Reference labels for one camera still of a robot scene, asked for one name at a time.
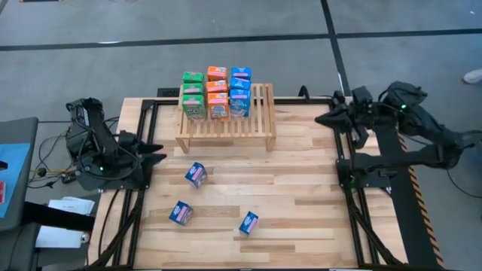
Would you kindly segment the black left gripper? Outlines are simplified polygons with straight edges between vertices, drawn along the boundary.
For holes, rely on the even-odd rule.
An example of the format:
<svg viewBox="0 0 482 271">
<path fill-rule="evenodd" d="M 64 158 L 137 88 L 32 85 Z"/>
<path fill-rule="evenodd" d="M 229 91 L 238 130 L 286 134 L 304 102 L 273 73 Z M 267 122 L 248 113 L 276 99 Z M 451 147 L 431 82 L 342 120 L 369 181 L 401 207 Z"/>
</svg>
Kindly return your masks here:
<svg viewBox="0 0 482 271">
<path fill-rule="evenodd" d="M 163 145 L 146 144 L 142 142 L 136 134 L 127 132 L 126 130 L 121 130 L 118 133 L 118 147 L 121 151 L 132 154 L 135 157 L 140 157 L 139 153 L 154 153 L 155 151 L 163 149 Z M 143 154 L 142 167 L 152 168 L 165 158 L 165 154 Z"/>
</svg>

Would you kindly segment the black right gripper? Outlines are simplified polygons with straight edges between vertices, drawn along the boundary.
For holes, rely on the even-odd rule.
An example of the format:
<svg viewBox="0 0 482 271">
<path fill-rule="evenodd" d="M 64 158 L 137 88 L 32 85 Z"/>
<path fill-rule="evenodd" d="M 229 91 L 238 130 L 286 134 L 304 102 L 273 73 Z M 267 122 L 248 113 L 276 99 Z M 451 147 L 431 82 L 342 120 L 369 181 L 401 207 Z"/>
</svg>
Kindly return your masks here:
<svg viewBox="0 0 482 271">
<path fill-rule="evenodd" d="M 375 125 L 377 112 L 373 97 L 365 86 L 355 88 L 351 94 L 351 100 L 347 101 L 341 91 L 335 91 L 331 98 L 332 109 L 316 117 L 315 122 L 348 134 L 354 147 L 361 149 L 368 140 L 364 126 Z"/>
</svg>

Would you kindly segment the green Apple Jacks cereal box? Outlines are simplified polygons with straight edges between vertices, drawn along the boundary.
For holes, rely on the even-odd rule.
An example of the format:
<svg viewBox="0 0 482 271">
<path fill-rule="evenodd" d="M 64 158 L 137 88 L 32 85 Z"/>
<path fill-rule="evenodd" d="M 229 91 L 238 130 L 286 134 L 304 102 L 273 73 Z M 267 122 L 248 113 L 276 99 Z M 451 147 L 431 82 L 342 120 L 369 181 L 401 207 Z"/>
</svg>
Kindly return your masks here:
<svg viewBox="0 0 482 271">
<path fill-rule="evenodd" d="M 184 83 L 182 85 L 182 92 L 184 95 L 203 95 L 202 83 Z"/>
<path fill-rule="evenodd" d="M 184 72 L 182 80 L 184 84 L 203 83 L 204 74 L 202 72 Z"/>
<path fill-rule="evenodd" d="M 184 95 L 182 107 L 189 120 L 206 119 L 206 104 L 203 95 Z"/>
</svg>

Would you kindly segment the blue Frosted Flakes cereal box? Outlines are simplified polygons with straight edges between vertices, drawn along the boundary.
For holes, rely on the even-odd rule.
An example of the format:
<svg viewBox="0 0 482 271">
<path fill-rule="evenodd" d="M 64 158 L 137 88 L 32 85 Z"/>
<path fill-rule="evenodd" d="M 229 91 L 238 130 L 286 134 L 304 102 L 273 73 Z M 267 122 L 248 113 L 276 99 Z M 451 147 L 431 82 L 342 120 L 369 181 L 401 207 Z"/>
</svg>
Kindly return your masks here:
<svg viewBox="0 0 482 271">
<path fill-rule="evenodd" d="M 185 178 L 195 187 L 199 188 L 206 180 L 208 174 L 206 168 L 198 162 L 195 162 L 187 171 Z"/>
<path fill-rule="evenodd" d="M 169 219 L 185 226 L 193 214 L 193 209 L 185 202 L 178 201 L 169 215 Z"/>
<path fill-rule="evenodd" d="M 252 230 L 255 228 L 255 225 L 258 223 L 259 217 L 253 213 L 248 212 L 243 222 L 239 226 L 239 231 L 245 235 L 249 235 Z"/>
</svg>

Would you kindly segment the wooden slatted shelf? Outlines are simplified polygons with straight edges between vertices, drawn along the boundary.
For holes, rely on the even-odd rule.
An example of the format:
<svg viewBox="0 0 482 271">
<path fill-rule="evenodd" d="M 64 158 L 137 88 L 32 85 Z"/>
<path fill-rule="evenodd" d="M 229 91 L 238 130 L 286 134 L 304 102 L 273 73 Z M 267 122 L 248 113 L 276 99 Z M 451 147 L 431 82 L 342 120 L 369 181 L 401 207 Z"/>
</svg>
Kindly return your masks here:
<svg viewBox="0 0 482 271">
<path fill-rule="evenodd" d="M 266 150 L 272 151 L 276 143 L 276 116 L 272 84 L 253 84 L 251 108 L 248 117 L 227 120 L 190 120 L 182 107 L 183 95 L 178 98 L 175 140 L 184 153 L 189 152 L 192 141 L 222 142 L 242 139 L 262 139 Z"/>
</svg>

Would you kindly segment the white paper sheet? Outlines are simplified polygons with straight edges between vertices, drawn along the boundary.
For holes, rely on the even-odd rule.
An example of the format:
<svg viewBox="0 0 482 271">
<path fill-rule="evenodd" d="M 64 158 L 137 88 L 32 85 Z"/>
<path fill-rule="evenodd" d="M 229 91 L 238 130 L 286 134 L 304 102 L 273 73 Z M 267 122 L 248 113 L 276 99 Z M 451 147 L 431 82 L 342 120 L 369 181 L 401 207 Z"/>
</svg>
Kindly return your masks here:
<svg viewBox="0 0 482 271">
<path fill-rule="evenodd" d="M 65 196 L 62 199 L 51 199 L 48 206 L 52 209 L 59 209 L 65 212 L 90 215 L 95 206 L 95 202 L 89 199 Z"/>
<path fill-rule="evenodd" d="M 83 233 L 76 230 L 67 230 L 58 227 L 41 226 L 37 239 L 36 248 L 80 248 Z"/>
</svg>

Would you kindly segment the person's shoe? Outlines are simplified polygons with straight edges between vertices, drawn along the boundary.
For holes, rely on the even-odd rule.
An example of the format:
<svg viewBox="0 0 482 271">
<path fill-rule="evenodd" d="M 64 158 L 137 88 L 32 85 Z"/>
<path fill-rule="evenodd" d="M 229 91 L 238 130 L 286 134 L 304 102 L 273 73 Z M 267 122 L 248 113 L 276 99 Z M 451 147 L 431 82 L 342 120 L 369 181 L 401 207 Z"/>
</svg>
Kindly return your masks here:
<svg viewBox="0 0 482 271">
<path fill-rule="evenodd" d="M 482 81 L 482 69 L 475 69 L 466 73 L 462 80 L 466 84 L 477 84 Z"/>
</svg>

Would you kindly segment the grey padded chair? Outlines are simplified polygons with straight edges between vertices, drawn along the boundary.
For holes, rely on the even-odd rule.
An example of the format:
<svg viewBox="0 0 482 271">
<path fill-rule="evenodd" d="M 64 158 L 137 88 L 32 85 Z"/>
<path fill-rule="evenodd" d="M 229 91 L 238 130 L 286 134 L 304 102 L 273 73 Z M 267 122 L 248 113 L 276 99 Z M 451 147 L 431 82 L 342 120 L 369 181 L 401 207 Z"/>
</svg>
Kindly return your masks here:
<svg viewBox="0 0 482 271">
<path fill-rule="evenodd" d="M 0 144 L 28 143 L 29 149 L 22 164 L 13 199 L 0 218 L 0 271 L 31 271 L 38 226 L 23 221 L 26 190 L 29 181 L 38 118 L 27 117 L 0 122 Z"/>
</svg>

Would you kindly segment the blue cloth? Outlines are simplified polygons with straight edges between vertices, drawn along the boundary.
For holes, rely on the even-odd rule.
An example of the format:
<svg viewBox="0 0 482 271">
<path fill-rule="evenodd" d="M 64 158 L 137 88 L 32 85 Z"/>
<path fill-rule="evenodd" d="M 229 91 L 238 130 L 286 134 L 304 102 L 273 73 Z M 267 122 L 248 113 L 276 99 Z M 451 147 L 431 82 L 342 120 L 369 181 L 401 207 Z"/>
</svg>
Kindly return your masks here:
<svg viewBox="0 0 482 271">
<path fill-rule="evenodd" d="M 6 216 L 29 149 L 29 143 L 0 145 L 0 162 L 8 165 L 0 170 L 0 218 Z"/>
</svg>

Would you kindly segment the black metal table frame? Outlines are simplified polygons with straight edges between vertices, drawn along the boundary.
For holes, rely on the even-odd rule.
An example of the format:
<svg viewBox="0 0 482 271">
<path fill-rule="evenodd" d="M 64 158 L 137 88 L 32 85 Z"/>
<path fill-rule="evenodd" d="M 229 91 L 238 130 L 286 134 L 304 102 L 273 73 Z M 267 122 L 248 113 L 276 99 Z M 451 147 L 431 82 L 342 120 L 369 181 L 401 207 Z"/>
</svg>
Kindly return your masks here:
<svg viewBox="0 0 482 271">
<path fill-rule="evenodd" d="M 350 268 L 357 264 L 332 130 L 315 123 L 327 105 L 276 99 L 276 143 L 262 139 L 192 141 L 184 153 L 175 140 L 178 104 L 140 98 L 122 105 L 119 128 L 141 130 L 163 145 L 154 167 L 140 225 L 127 231 L 110 269 Z M 186 178 L 195 163 L 207 178 L 195 188 Z M 169 219 L 178 201 L 193 214 L 185 226 Z M 249 235 L 239 231 L 248 212 L 259 217 Z"/>
</svg>

